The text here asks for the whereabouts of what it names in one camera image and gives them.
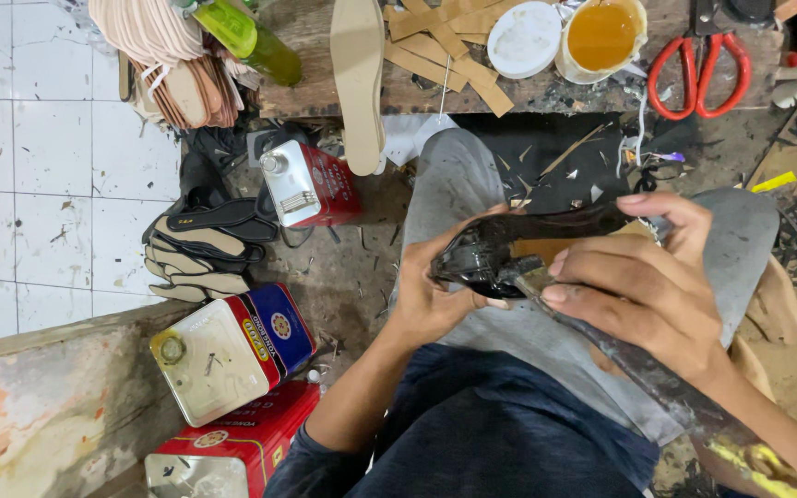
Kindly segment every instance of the green bottle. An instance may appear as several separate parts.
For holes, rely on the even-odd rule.
[[[192,15],[239,61],[266,74],[276,84],[294,86],[303,77],[297,52],[227,0],[199,4]]]

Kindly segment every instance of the wooden workbench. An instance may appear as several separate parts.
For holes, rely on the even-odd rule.
[[[648,11],[648,43],[641,50],[637,64],[646,71],[662,47],[687,31],[692,0],[641,0]],[[428,0],[437,5],[439,0]],[[286,44],[297,51],[303,63],[304,79],[293,88],[279,87],[264,79],[260,87],[260,115],[264,117],[309,117],[340,114],[334,71],[331,66],[328,36],[334,0],[275,0],[259,11],[260,21],[272,29]],[[770,29],[754,29],[734,23],[719,15],[716,24],[734,28],[749,51],[752,60],[752,84],[737,108],[767,107],[770,91],[779,65],[781,33]],[[471,50],[472,57],[489,65],[487,54]],[[712,77],[707,98],[708,107],[715,107],[731,94],[736,78],[736,64],[726,50],[722,51]],[[421,89],[411,81],[412,74],[389,61],[383,62],[383,114],[437,113],[441,87]],[[620,72],[594,85],[570,83],[555,72],[554,67],[523,80],[500,76],[497,85],[515,103],[512,112],[535,113],[603,113],[630,111],[638,108],[638,96],[645,86],[643,78]],[[669,107],[681,107],[684,86],[681,64],[673,56],[663,67],[658,90],[672,87],[667,98]],[[488,107],[467,85],[462,92],[448,92],[447,113],[487,113]]]

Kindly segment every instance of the hand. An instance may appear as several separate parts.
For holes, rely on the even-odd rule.
[[[727,361],[719,342],[722,320],[703,272],[712,213],[670,192],[618,198],[617,207],[631,216],[671,221],[665,247],[636,235],[581,240],[556,255],[549,273],[564,284],[545,288],[543,299],[556,311],[643,347],[695,386],[702,384],[717,362]]]
[[[409,243],[404,249],[398,279],[398,300],[384,330],[400,334],[403,344],[419,347],[448,334],[466,315],[485,306],[509,309],[504,300],[487,299],[470,289],[448,292],[447,285],[429,277],[430,264],[470,221],[489,214],[508,213],[498,204],[426,242]]]

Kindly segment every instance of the fingernail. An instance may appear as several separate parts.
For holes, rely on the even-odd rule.
[[[621,204],[636,204],[648,198],[645,194],[634,194],[631,196],[618,197],[617,202]]]
[[[485,304],[493,308],[509,309],[509,303],[504,300],[495,300],[493,298],[488,298],[487,300],[485,300]]]
[[[564,259],[567,257],[568,257],[568,249],[562,249],[558,255],[555,255],[555,257],[553,258],[553,262],[564,261]]]
[[[561,273],[561,267],[564,266],[564,260],[556,261],[553,264],[549,265],[549,275],[553,277],[558,277],[559,273]]]
[[[542,297],[549,302],[562,302],[568,298],[568,292],[561,285],[551,285],[543,289]]]

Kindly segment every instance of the gray pants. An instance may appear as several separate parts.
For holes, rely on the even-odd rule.
[[[727,347],[767,265],[779,216],[768,198],[740,189],[710,190],[692,200],[714,215],[703,257]],[[501,202],[503,187],[491,151],[466,130],[442,131],[423,147],[404,243],[433,238]],[[660,445],[682,432],[636,385],[599,369],[585,338],[528,301],[516,301],[510,311],[472,312],[439,342],[505,351],[546,371],[594,409]]]

